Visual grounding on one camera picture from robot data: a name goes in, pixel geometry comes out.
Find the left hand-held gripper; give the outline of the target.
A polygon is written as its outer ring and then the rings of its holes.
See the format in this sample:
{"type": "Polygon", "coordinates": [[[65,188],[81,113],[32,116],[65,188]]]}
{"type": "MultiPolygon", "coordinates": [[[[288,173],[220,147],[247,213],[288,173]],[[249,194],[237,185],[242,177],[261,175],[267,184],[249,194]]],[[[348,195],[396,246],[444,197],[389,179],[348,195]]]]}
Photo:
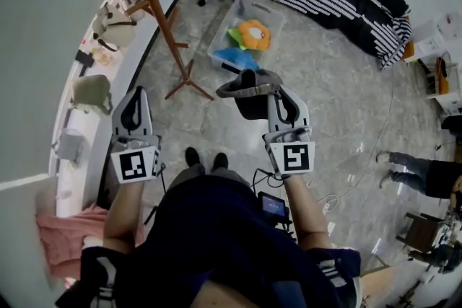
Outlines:
{"type": "Polygon", "coordinates": [[[129,91],[112,116],[110,153],[120,184],[142,182],[157,176],[161,137],[152,135],[152,116],[147,92],[141,86],[129,91]]]}

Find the small black screen device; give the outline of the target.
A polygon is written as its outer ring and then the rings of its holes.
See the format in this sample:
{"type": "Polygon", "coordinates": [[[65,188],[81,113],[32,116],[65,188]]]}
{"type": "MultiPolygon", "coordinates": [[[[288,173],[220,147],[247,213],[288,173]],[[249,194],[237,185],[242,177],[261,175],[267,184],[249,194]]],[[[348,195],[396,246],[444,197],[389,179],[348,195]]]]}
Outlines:
{"type": "Polygon", "coordinates": [[[277,223],[289,221],[289,211],[284,200],[262,191],[258,193],[258,199],[267,219],[277,223]]]}

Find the blue plush toy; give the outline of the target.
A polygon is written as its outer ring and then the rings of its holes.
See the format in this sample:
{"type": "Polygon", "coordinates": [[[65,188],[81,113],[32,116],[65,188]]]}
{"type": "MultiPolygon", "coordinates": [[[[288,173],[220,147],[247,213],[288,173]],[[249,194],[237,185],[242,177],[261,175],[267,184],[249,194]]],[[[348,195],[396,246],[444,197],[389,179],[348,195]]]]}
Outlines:
{"type": "Polygon", "coordinates": [[[213,56],[221,58],[221,64],[226,64],[234,69],[252,69],[254,71],[260,69],[254,57],[252,57],[248,51],[241,50],[240,48],[225,48],[216,50],[214,51],[213,56]]]}

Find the person's left forearm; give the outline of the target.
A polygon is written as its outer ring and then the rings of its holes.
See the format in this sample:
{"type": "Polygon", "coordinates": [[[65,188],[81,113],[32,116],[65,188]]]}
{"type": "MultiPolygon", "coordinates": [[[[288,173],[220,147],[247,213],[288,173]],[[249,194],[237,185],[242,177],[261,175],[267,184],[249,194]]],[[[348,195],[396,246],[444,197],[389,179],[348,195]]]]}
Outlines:
{"type": "Polygon", "coordinates": [[[121,185],[105,219],[103,247],[129,253],[136,246],[144,182],[121,185]]]}

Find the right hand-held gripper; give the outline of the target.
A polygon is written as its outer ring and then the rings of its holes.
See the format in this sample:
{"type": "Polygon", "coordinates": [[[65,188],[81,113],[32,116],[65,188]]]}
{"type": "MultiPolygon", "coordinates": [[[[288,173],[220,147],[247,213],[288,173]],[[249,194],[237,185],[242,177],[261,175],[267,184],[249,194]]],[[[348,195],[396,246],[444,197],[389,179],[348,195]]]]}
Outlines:
{"type": "Polygon", "coordinates": [[[283,178],[312,172],[315,142],[306,103],[294,90],[280,88],[269,95],[267,108],[270,133],[263,140],[275,172],[283,178]]]}

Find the white power strip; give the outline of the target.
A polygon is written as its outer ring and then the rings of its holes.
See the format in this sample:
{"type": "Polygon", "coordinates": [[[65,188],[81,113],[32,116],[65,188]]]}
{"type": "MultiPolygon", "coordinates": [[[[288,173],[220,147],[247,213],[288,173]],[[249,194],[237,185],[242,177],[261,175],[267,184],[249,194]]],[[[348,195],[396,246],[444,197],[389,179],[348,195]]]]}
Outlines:
{"type": "Polygon", "coordinates": [[[323,214],[332,212],[338,205],[339,197],[335,194],[329,194],[319,200],[323,204],[323,214]]]}

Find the person's dark navy shirt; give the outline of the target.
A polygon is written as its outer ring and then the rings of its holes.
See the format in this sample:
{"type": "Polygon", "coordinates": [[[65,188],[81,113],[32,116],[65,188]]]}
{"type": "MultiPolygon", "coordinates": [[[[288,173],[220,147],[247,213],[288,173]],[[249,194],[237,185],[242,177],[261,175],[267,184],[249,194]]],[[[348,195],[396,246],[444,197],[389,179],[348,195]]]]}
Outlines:
{"type": "Polygon", "coordinates": [[[258,308],[356,308],[354,250],[305,251],[242,183],[201,176],[162,200],[146,241],[83,252],[77,308],[192,308],[212,282],[258,308]]]}

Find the person's black left shoe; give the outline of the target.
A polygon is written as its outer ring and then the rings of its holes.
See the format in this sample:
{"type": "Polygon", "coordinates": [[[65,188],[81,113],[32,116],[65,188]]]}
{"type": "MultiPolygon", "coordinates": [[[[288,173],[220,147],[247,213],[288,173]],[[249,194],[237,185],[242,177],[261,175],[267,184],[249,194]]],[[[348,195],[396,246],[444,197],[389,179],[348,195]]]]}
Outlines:
{"type": "Polygon", "coordinates": [[[185,150],[185,160],[189,167],[201,164],[199,153],[191,146],[185,150]]]}

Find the person's black right shoe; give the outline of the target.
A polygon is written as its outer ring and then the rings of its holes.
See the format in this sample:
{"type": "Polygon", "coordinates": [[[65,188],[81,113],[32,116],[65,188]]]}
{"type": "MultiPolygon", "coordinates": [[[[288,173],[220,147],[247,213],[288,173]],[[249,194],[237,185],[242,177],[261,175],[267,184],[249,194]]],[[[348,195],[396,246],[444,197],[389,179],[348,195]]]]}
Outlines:
{"type": "Polygon", "coordinates": [[[220,152],[214,158],[213,165],[212,165],[212,172],[218,169],[227,170],[228,166],[229,166],[229,161],[228,161],[227,155],[223,152],[220,152]]]}

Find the brown wooden coat rack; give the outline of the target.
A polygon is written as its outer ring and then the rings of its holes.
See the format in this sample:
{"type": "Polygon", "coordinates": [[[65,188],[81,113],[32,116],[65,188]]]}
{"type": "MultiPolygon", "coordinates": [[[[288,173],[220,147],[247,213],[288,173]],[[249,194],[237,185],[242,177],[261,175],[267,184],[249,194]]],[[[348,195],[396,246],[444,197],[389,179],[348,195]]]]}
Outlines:
{"type": "Polygon", "coordinates": [[[170,49],[170,52],[174,58],[176,66],[178,67],[178,70],[180,71],[180,74],[181,74],[180,82],[165,96],[165,99],[167,100],[171,98],[181,88],[185,86],[190,86],[194,88],[197,92],[199,92],[202,96],[207,98],[208,100],[213,101],[214,98],[204,89],[202,89],[196,82],[192,80],[191,72],[193,68],[193,60],[190,60],[187,66],[183,63],[183,60],[180,56],[180,52],[178,50],[180,43],[177,43],[174,40],[173,34],[171,32],[171,22],[166,18],[162,10],[160,1],[159,0],[146,0],[145,3],[149,6],[155,19],[157,20],[158,26],[164,36],[167,46],[170,49]]]}

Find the person's right forearm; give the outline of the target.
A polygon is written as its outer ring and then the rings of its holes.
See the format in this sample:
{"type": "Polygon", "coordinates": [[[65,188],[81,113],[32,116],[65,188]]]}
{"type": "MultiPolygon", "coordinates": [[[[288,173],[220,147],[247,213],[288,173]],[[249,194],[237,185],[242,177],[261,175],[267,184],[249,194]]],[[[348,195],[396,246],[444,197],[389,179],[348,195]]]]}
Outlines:
{"type": "Polygon", "coordinates": [[[328,223],[321,207],[312,197],[304,178],[293,175],[284,179],[297,243],[304,250],[331,249],[328,223]]]}

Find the black cap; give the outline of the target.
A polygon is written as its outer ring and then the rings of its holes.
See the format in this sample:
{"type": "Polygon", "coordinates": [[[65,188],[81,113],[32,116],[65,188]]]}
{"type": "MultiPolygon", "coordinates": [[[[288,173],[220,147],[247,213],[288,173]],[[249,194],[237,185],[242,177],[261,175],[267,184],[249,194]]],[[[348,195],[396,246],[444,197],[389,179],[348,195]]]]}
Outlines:
{"type": "Polygon", "coordinates": [[[272,71],[244,69],[236,79],[219,87],[216,93],[223,99],[233,98],[246,120],[267,120],[267,99],[276,94],[282,84],[281,77],[272,71]]]}

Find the clear plastic storage bin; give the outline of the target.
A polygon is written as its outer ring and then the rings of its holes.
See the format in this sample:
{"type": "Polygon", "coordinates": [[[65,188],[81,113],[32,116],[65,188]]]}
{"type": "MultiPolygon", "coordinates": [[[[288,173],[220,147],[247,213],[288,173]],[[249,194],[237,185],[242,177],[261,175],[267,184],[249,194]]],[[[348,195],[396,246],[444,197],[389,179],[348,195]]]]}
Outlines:
{"type": "Polygon", "coordinates": [[[230,28],[237,28],[241,22],[248,21],[250,19],[257,19],[261,24],[269,28],[271,33],[271,42],[267,50],[246,49],[246,51],[254,57],[260,68],[266,60],[273,56],[277,47],[280,32],[286,22],[285,16],[281,12],[270,9],[253,0],[235,0],[230,9],[227,11],[225,18],[219,26],[219,29],[208,48],[208,55],[215,67],[222,68],[236,74],[239,74],[242,71],[234,69],[226,64],[221,64],[222,59],[214,57],[213,53],[216,50],[225,48],[239,48],[238,44],[227,34],[227,30],[230,28]]]}

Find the pink cloth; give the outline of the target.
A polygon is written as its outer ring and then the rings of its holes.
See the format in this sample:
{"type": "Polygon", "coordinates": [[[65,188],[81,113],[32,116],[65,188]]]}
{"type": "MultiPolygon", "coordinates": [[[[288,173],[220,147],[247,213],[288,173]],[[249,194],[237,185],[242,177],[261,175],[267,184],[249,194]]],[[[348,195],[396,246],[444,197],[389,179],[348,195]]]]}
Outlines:
{"type": "Polygon", "coordinates": [[[103,230],[108,211],[91,205],[76,216],[60,218],[38,214],[40,241],[51,275],[57,278],[80,279],[84,241],[103,239],[103,230]]]}

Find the person's gray trousers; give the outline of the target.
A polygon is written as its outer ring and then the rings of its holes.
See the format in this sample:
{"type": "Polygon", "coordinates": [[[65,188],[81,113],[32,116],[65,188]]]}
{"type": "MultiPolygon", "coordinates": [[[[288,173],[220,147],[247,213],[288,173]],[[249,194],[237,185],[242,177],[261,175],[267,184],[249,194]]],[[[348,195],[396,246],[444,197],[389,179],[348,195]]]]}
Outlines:
{"type": "MultiPolygon", "coordinates": [[[[195,164],[192,167],[186,168],[183,171],[181,171],[172,181],[168,189],[170,190],[174,188],[176,185],[179,185],[183,182],[186,182],[195,177],[202,176],[205,174],[206,174],[206,170],[205,170],[204,165],[195,164]]],[[[217,169],[211,170],[209,174],[212,176],[216,176],[216,177],[223,177],[223,178],[235,180],[247,186],[250,185],[250,183],[246,181],[243,177],[241,177],[236,171],[230,170],[224,167],[219,167],[217,169]]]]}

